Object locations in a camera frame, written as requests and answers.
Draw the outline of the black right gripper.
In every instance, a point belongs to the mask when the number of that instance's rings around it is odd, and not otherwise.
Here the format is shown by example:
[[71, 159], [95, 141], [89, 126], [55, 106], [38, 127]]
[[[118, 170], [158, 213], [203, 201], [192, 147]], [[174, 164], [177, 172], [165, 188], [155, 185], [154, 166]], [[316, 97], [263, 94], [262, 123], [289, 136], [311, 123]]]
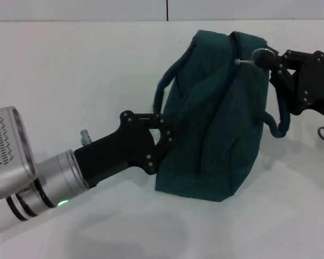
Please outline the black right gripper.
[[313, 110], [324, 116], [324, 52], [287, 50], [281, 56], [271, 48], [255, 50], [255, 66], [270, 70], [275, 88], [293, 91], [291, 114]]

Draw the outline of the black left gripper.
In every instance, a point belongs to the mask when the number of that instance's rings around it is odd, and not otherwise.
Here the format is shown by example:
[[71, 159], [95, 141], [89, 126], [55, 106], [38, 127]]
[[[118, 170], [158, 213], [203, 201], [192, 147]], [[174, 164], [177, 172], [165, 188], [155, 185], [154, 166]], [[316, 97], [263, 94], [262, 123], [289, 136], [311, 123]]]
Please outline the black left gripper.
[[[156, 143], [150, 130], [159, 130]], [[74, 155], [90, 187], [130, 167], [153, 175], [182, 132], [160, 114], [124, 111], [115, 132], [75, 150]]]

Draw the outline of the dark teal fabric lunch bag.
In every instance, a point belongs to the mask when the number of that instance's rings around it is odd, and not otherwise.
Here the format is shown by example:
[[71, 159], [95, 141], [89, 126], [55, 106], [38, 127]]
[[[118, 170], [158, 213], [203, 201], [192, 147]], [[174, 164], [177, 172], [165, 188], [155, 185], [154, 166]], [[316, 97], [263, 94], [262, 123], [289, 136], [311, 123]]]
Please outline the dark teal fabric lunch bag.
[[157, 172], [155, 189], [223, 201], [235, 194], [257, 158], [263, 128], [286, 135], [290, 114], [278, 99], [280, 120], [266, 111], [268, 71], [249, 63], [260, 37], [200, 30], [157, 85], [153, 111], [183, 124]]

